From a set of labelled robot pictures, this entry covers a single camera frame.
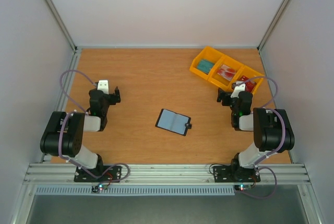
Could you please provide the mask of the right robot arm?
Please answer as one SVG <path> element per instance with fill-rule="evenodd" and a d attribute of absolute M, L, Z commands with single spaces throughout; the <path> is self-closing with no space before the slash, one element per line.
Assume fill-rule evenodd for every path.
<path fill-rule="evenodd" d="M 253 94 L 243 89 L 218 89 L 217 101 L 231 109 L 231 125 L 236 131 L 253 132 L 254 142 L 237 153 L 229 165 L 212 167 L 215 182 L 260 182 L 258 165 L 272 155 L 291 150 L 294 133 L 284 109 L 251 109 Z"/>

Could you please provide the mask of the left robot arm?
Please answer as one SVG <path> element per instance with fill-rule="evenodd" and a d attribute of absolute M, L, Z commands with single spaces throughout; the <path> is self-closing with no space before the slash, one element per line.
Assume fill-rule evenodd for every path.
<path fill-rule="evenodd" d="M 111 105 L 121 102 L 120 90 L 113 93 L 95 88 L 89 91 L 90 107 L 84 113 L 54 111 L 40 140 L 42 153 L 60 157 L 83 170 L 93 181 L 100 181 L 108 172 L 102 157 L 82 143 L 84 132 L 102 132 L 108 123 Z"/>

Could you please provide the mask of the black card holder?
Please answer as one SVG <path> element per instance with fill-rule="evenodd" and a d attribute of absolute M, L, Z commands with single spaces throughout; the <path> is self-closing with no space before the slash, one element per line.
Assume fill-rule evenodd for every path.
<path fill-rule="evenodd" d="M 191 117 L 161 109 L 155 127 L 186 136 L 188 130 L 192 128 Z"/>

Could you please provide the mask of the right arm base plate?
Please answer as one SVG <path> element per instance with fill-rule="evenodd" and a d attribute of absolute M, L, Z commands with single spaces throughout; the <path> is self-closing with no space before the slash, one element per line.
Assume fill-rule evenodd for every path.
<path fill-rule="evenodd" d="M 233 169 L 231 166 L 214 166 L 213 167 L 213 177 L 216 183 L 250 183 L 250 182 L 260 182 L 260 176 L 256 175 L 254 169 L 247 169 L 239 167 Z"/>

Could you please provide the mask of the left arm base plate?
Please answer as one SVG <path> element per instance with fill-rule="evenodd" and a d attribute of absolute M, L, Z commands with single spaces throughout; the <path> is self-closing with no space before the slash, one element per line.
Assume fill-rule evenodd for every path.
<path fill-rule="evenodd" d="M 91 176 L 88 172 L 83 169 L 76 168 L 75 175 L 74 175 L 74 182 L 81 183 L 81 182 L 91 182 L 91 183 L 99 183 L 105 181 L 115 181 L 121 178 L 122 175 L 122 167 L 115 166 L 108 170 L 104 175 L 102 173 L 107 169 L 107 166 L 102 166 L 102 168 L 95 168 L 95 169 L 88 169 L 93 175 L 97 176 L 95 178 Z"/>

